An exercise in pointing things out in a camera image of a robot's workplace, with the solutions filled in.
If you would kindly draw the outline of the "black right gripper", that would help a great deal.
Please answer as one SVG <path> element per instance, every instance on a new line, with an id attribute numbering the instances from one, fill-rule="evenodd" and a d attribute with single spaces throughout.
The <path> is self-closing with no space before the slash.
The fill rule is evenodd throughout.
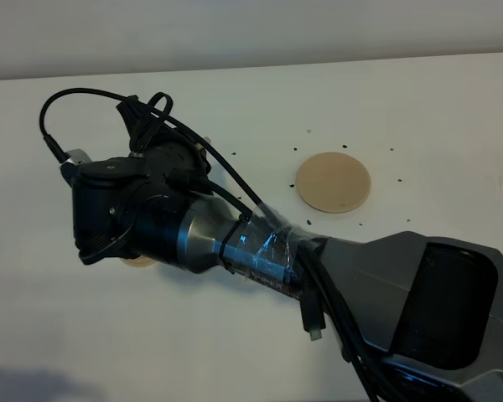
<path id="1" fill-rule="evenodd" d="M 79 167 L 71 186 L 73 229 L 84 265 L 141 255 L 177 264 L 179 226 L 197 197 L 169 186 L 168 179 L 181 171 L 204 178 L 210 165 L 196 146 L 163 142 L 150 147 L 169 131 L 165 122 L 171 110 L 170 96 L 153 96 L 148 103 L 127 97 L 117 111 L 129 135 L 130 151 L 143 155 Z"/>

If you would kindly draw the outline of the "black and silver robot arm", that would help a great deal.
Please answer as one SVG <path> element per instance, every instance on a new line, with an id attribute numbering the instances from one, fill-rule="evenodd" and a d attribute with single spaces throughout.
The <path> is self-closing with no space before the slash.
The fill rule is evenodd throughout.
<path id="1" fill-rule="evenodd" d="M 127 157 L 71 151 L 75 244 L 87 265 L 148 257 L 220 265 L 300 304 L 318 338 L 331 321 L 371 399 L 503 401 L 503 255 L 401 232 L 368 243 L 309 234 L 211 182 L 200 139 L 137 97 L 117 107 Z"/>

